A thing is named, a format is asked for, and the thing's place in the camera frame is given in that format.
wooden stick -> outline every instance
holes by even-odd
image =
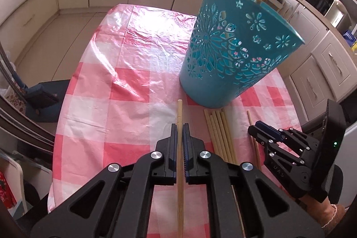
[[[229,128],[228,128],[228,124],[227,124],[227,120],[226,120],[226,116],[224,114],[224,111],[221,112],[221,119],[222,119],[222,123],[223,123],[223,127],[224,127],[224,132],[226,133],[226,137],[227,137],[227,140],[228,140],[229,150],[231,151],[231,156],[232,156],[233,163],[234,164],[238,164],[237,158],[236,158],[236,153],[234,151],[233,142],[232,142],[232,139],[231,139],[231,134],[229,132]]]
[[[210,115],[210,121],[211,121],[211,124],[212,124],[212,129],[213,129],[213,132],[214,132],[214,136],[215,136],[215,140],[216,140],[216,144],[217,144],[217,154],[222,157],[223,156],[223,152],[222,152],[222,147],[221,147],[221,143],[220,143],[220,139],[218,137],[218,132],[217,132],[217,128],[216,128],[216,124],[215,124],[215,121],[213,119],[213,116]]]
[[[183,238],[183,146],[182,146],[182,124],[183,104],[177,101],[177,237]]]
[[[210,137],[211,137],[211,140],[212,140],[213,149],[215,151],[215,154],[218,154],[219,151],[218,151],[217,141],[216,141],[216,138],[215,138],[215,133],[213,132],[213,127],[212,127],[212,123],[211,123],[211,120],[210,120],[210,116],[208,114],[208,110],[204,109],[203,111],[205,112],[208,131],[210,132]]]
[[[230,148],[229,148],[229,144],[228,144],[226,132],[224,131],[224,127],[223,127],[223,123],[222,123],[222,118],[221,118],[220,112],[217,111],[217,112],[216,112],[216,115],[217,115],[218,124],[219,124],[219,126],[220,126],[221,134],[222,134],[222,139],[223,139],[223,143],[224,143],[224,148],[226,149],[227,161],[228,161],[229,163],[233,163],[233,159],[232,159],[232,156],[231,156],[231,150],[230,150]]]
[[[250,111],[247,110],[247,115],[248,115],[248,119],[249,119],[249,124],[250,125],[253,125],[253,121],[252,121],[252,117],[250,116]],[[255,140],[255,138],[253,137],[249,137],[251,138],[251,140],[253,141],[253,147],[254,147],[254,151],[255,151],[255,157],[257,159],[257,168],[259,170],[262,170],[262,165],[261,165],[261,162],[260,162],[260,156],[259,156],[259,148],[258,148],[258,143],[257,141]]]
[[[215,126],[216,126],[217,133],[218,133],[218,139],[219,139],[220,144],[221,144],[222,154],[223,154],[223,157],[224,157],[223,160],[224,160],[224,161],[228,161],[226,149],[225,149],[225,147],[224,147],[224,142],[223,142],[222,134],[221,134],[221,131],[220,131],[220,126],[219,126],[219,124],[218,124],[218,119],[217,119],[217,116],[216,116],[215,111],[212,111],[212,116],[213,116],[213,120],[215,121]]]

metal bolt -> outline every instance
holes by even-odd
[[[117,172],[120,169],[120,166],[116,163],[112,163],[108,166],[108,170],[112,173]]]
[[[161,152],[152,152],[150,155],[153,159],[159,159],[162,157],[162,153]]]
[[[199,153],[199,156],[201,158],[210,158],[211,157],[211,153],[208,152],[208,151],[202,151],[202,152]]]
[[[244,163],[244,164],[242,164],[242,168],[244,170],[252,170],[253,169],[253,165],[251,163]]]

countertop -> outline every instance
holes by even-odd
[[[346,40],[342,37],[340,32],[330,23],[327,18],[325,18],[316,8],[314,8],[311,4],[309,4],[306,0],[297,0],[303,6],[305,6],[308,10],[310,10],[339,40],[339,42],[344,46],[347,53],[351,56],[354,64],[357,66],[357,55],[355,55],[350,46],[347,44]]]

checkered tablecloth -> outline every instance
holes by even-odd
[[[178,99],[183,100],[183,121],[189,123],[191,135],[213,151],[203,107],[184,93],[179,82],[195,19],[132,5],[118,5],[108,12],[82,56],[62,106],[49,210],[108,164],[135,163],[154,150],[158,140],[170,135]],[[226,109],[239,161],[254,160],[247,109],[254,122],[299,129],[276,69]],[[263,172],[274,179],[265,167]],[[186,184],[184,197],[184,237],[209,237],[205,186]],[[155,186],[148,237],[176,237],[176,201],[175,186]]]

tile floor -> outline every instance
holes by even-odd
[[[105,13],[62,14],[40,34],[17,73],[31,87],[40,82],[70,79]]]

